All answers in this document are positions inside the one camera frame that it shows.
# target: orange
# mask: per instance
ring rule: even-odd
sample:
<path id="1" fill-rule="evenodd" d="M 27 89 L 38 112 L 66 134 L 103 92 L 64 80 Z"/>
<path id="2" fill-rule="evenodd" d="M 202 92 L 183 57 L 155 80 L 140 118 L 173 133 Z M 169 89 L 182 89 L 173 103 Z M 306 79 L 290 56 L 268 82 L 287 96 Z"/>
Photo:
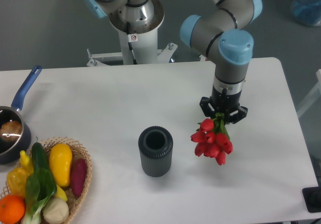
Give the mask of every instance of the orange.
<path id="1" fill-rule="evenodd" d="M 26 206 L 23 197 L 6 195 L 0 199 L 0 221 L 3 224 L 15 224 L 24 216 Z"/>

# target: yellow bell pepper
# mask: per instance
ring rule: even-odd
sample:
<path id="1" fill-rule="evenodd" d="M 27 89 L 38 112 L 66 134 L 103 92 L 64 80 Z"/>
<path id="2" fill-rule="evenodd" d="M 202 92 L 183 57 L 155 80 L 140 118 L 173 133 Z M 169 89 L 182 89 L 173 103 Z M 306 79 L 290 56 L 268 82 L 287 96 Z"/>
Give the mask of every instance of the yellow bell pepper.
<path id="1" fill-rule="evenodd" d="M 26 197 L 26 182 L 30 173 L 22 167 L 13 169 L 7 174 L 7 183 L 11 194 Z"/>
<path id="2" fill-rule="evenodd" d="M 20 151 L 20 164 L 24 167 L 30 174 L 34 172 L 34 166 L 32 164 L 32 159 L 26 155 L 24 150 Z"/>
<path id="3" fill-rule="evenodd" d="M 66 144 L 56 144 L 49 155 L 49 167 L 55 182 L 60 187 L 70 185 L 72 152 Z"/>

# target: cucumber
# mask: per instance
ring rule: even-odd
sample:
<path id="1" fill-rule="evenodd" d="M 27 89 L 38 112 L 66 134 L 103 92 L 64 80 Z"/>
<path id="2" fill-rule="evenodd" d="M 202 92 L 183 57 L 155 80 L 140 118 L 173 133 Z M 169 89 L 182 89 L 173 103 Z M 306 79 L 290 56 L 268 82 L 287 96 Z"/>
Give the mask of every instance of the cucumber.
<path id="1" fill-rule="evenodd" d="M 34 143 L 34 145 L 32 145 L 31 158 L 32 158 L 32 163 L 34 165 L 34 170 L 37 170 L 39 168 L 44 168 L 46 170 L 49 170 L 51 173 L 46 152 L 42 144 L 36 142 Z"/>

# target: fake vegetable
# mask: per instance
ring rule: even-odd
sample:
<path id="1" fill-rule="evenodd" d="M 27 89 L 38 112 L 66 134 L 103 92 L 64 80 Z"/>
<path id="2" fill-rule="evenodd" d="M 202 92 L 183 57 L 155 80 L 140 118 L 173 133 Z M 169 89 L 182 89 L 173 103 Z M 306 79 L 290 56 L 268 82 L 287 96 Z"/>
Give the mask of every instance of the fake vegetable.
<path id="1" fill-rule="evenodd" d="M 32 146 L 34 172 L 27 178 L 26 214 L 22 224 L 39 224 L 41 210 L 57 191 L 57 185 L 50 172 L 46 153 L 40 143 Z"/>
<path id="2" fill-rule="evenodd" d="M 62 199 L 54 197 L 46 204 L 43 215 L 49 224 L 61 224 L 68 218 L 69 208 Z"/>
<path id="3" fill-rule="evenodd" d="M 0 222 L 15 224 L 25 214 L 24 199 L 18 195 L 6 195 L 0 200 Z"/>
<path id="4" fill-rule="evenodd" d="M 13 195 L 26 196 L 26 181 L 29 172 L 22 167 L 15 168 L 7 174 L 8 187 Z"/>
<path id="5" fill-rule="evenodd" d="M 4 141 L 16 142 L 22 132 L 22 125 L 18 121 L 9 121 L 1 126 L 0 138 Z"/>
<path id="6" fill-rule="evenodd" d="M 68 200 L 65 191 L 64 191 L 59 185 L 57 185 L 57 192 L 56 192 L 56 194 L 54 195 L 54 197 L 63 199 L 64 201 L 67 201 L 67 200 Z"/>
<path id="7" fill-rule="evenodd" d="M 57 185 L 67 187 L 70 185 L 70 169 L 72 152 L 66 144 L 56 144 L 50 152 L 49 166 Z"/>
<path id="8" fill-rule="evenodd" d="M 71 190 L 76 197 L 80 197 L 84 189 L 84 183 L 87 175 L 87 165 L 84 159 L 78 159 L 74 162 L 71 170 Z"/>
<path id="9" fill-rule="evenodd" d="M 34 172 L 34 166 L 32 164 L 32 159 L 26 155 L 24 150 L 20 151 L 20 164 L 24 167 L 30 174 Z"/>

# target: wicker basket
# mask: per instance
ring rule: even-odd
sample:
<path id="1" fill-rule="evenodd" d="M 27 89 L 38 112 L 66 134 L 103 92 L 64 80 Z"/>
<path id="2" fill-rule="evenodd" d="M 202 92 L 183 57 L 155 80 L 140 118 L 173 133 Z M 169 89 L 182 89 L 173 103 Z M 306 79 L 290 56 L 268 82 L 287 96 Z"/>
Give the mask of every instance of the wicker basket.
<path id="1" fill-rule="evenodd" d="M 68 207 L 69 207 L 69 216 L 67 220 L 64 222 L 64 224 L 68 224 L 71 222 L 71 220 L 74 218 L 76 215 L 81 203 L 86 197 L 86 194 L 88 192 L 89 184 L 91 182 L 91 176 L 92 176 L 92 166 L 91 166 L 91 159 L 89 153 L 86 151 L 86 149 L 80 144 L 78 141 L 75 141 L 73 139 L 68 139 L 67 137 L 61 138 L 61 137 L 54 137 L 51 139 L 47 139 L 44 141 L 40 142 L 44 149 L 45 152 L 47 153 L 47 157 L 49 157 L 49 154 L 51 152 L 51 148 L 54 147 L 58 143 L 65 143 L 67 144 L 73 154 L 73 160 L 72 163 L 74 163 L 76 160 L 80 158 L 84 158 L 87 164 L 87 176 L 86 180 L 84 183 L 84 190 L 79 198 L 77 198 L 71 191 L 70 187 L 64 187 L 62 188 L 68 197 Z M 31 156 L 31 150 L 27 150 L 26 152 L 27 155 Z M 3 198 L 6 195 L 9 195 L 11 192 L 9 190 L 8 185 L 3 189 L 3 193 L 0 194 L 0 199 Z M 44 219 L 42 219 L 41 224 L 47 223 Z"/>

